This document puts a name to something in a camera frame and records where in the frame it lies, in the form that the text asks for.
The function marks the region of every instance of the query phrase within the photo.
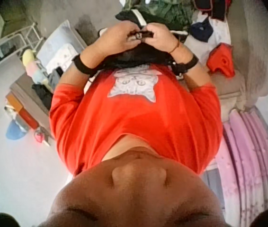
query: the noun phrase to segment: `red t-shirt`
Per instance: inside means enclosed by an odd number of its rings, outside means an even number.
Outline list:
[[[125,134],[200,174],[216,155],[223,128],[215,87],[188,92],[167,67],[156,65],[102,72],[85,95],[59,84],[50,123],[72,174],[100,163]]]

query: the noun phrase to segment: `black wristband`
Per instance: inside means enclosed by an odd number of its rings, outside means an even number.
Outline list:
[[[90,77],[93,77],[97,73],[97,69],[90,69],[87,66],[82,63],[80,59],[80,54],[76,55],[72,61],[74,62],[75,67],[82,73],[90,75]]]
[[[170,65],[175,75],[179,75],[180,73],[187,73],[188,70],[196,66],[198,62],[199,59],[194,54],[192,60],[189,61],[187,64],[184,63],[177,64],[176,62],[173,61]]]

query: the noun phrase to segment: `camouflage fabric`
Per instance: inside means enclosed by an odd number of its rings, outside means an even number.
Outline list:
[[[186,31],[192,23],[195,10],[191,0],[151,0],[149,4],[145,4],[145,0],[126,0],[123,11],[131,9],[160,17],[165,24],[174,24]]]

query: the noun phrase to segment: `cat graphic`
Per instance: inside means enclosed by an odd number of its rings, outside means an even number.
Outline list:
[[[141,95],[155,103],[154,85],[158,82],[157,75],[161,75],[161,73],[157,70],[149,69],[148,65],[118,70],[114,73],[116,80],[108,97],[123,94]]]

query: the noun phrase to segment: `sleeve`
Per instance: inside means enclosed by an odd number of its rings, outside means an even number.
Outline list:
[[[212,161],[218,152],[221,139],[223,136],[223,124],[221,121],[221,107],[216,88],[212,84],[206,84],[205,86],[198,87],[191,91],[197,105],[200,108],[203,117],[203,133],[205,138],[204,148],[207,149],[207,153],[204,153],[204,164],[199,169],[205,169],[207,165]]]
[[[83,90],[69,84],[59,84],[54,92],[50,109],[50,127],[57,147],[63,148],[76,110],[83,98]]]

